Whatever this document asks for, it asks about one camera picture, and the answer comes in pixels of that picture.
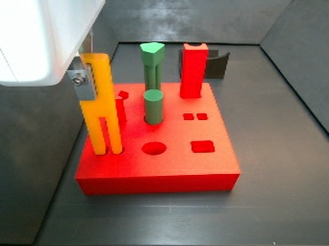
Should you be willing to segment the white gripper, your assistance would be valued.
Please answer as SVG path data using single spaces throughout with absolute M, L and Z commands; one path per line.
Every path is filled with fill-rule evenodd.
M 104 4 L 0 0 L 0 86 L 53 86 L 66 71 L 78 100 L 96 99 L 90 65 L 76 54 Z

